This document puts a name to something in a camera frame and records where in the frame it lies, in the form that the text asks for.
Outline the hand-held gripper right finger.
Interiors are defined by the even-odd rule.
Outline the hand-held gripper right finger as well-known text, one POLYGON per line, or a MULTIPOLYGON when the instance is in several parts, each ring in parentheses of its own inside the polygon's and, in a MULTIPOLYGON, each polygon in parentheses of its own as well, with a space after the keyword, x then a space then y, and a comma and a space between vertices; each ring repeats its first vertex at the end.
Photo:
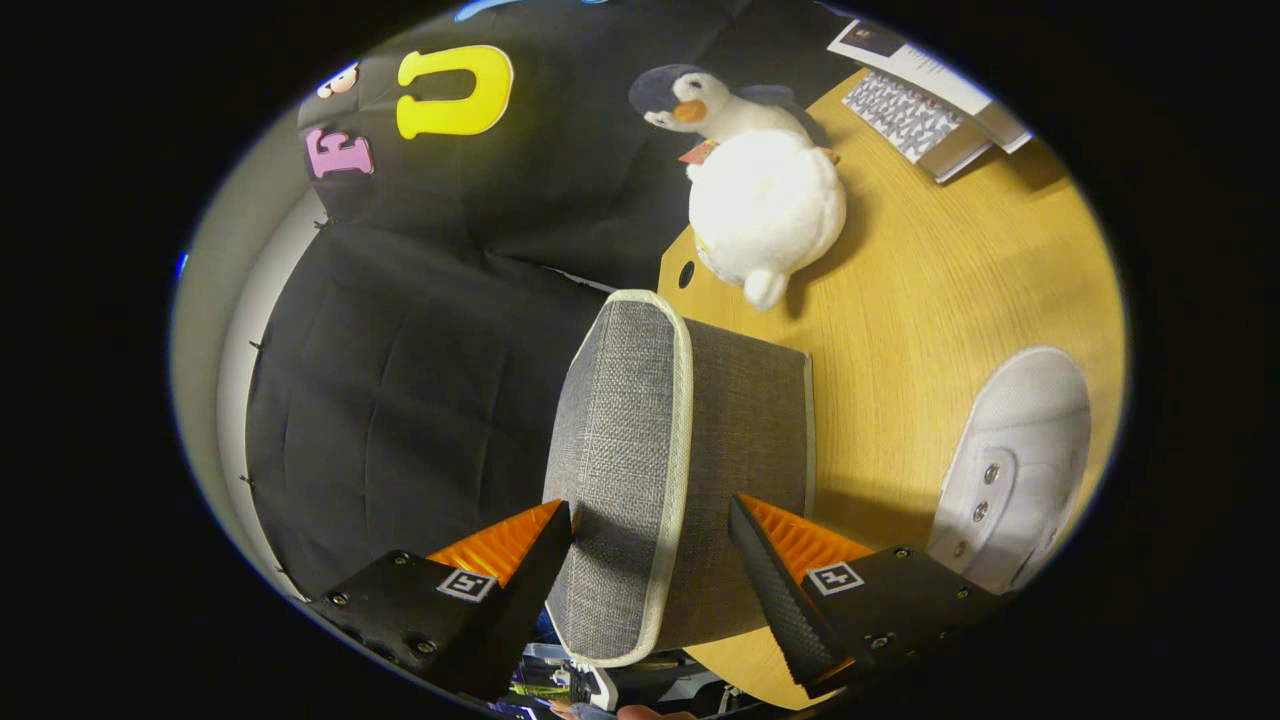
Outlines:
POLYGON ((1001 598, 910 544, 872 551, 737 493, 728 533, 794 682, 813 698, 943 653, 1001 598))

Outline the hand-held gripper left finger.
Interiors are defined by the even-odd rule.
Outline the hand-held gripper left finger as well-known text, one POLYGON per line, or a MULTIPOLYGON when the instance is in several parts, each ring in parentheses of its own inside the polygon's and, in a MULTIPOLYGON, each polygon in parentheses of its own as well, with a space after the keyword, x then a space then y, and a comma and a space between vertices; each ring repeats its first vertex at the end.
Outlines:
POLYGON ((497 700, 572 541, 570 505, 554 498, 430 555, 392 550, 320 593, 310 609, 429 685, 497 700))

